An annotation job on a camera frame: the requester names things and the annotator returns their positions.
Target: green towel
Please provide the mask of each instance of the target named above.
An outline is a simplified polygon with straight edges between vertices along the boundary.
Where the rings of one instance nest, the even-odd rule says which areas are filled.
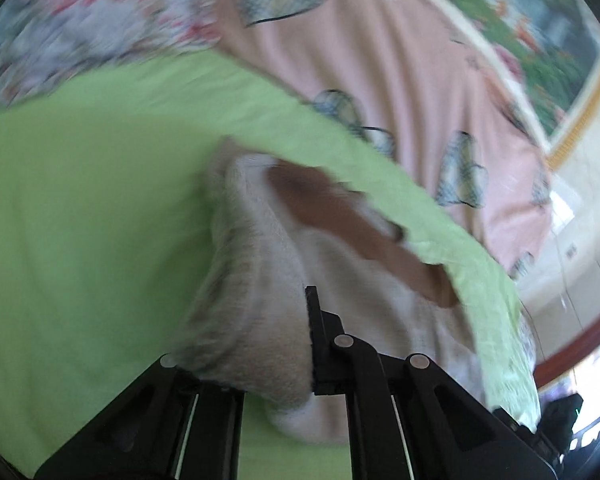
[[[365,192],[443,263],[487,401],[533,424],[513,283],[390,160],[215,52],[78,76],[0,112],[0,452],[32,476],[168,346],[212,254],[202,172],[219,140]],[[348,478],[344,449],[273,433],[247,403],[240,478]]]

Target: floral pattern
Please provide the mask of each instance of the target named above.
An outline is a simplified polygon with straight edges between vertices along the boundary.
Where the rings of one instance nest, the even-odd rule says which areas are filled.
[[[215,0],[6,0],[0,105],[95,66],[190,52],[219,40]]]

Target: painting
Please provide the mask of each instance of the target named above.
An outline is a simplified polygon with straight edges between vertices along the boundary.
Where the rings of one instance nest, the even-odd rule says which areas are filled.
[[[600,80],[593,13],[583,0],[449,1],[494,47],[555,146]]]

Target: wall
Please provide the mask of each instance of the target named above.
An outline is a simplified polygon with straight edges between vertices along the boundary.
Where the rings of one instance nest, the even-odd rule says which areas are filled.
[[[531,314],[543,360],[567,345],[600,315],[600,108],[569,159],[555,190],[576,199],[575,217],[550,235],[518,283]]]

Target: cloth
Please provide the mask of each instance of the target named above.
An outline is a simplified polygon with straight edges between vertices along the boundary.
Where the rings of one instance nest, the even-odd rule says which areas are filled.
[[[429,0],[217,9],[218,48],[395,158],[507,272],[538,255],[551,222],[542,151],[495,72]]]
[[[215,0],[6,0],[0,105],[49,93],[77,73],[219,39]]]
[[[211,49],[93,70],[0,110],[5,459],[32,478],[167,352],[211,264],[203,174],[227,134],[325,168],[403,226],[420,261],[442,264],[461,298],[488,406],[537,421],[520,301],[504,270],[400,167]],[[350,479],[346,447],[285,438],[259,397],[245,406],[240,479]]]
[[[345,442],[344,399],[311,398],[304,288],[378,352],[428,355],[485,402],[461,307],[440,308],[334,235],[294,221],[266,179],[276,159],[225,142],[208,172],[216,252],[171,358],[205,380],[260,394],[271,419],[302,440]],[[363,200],[356,209],[390,229]]]

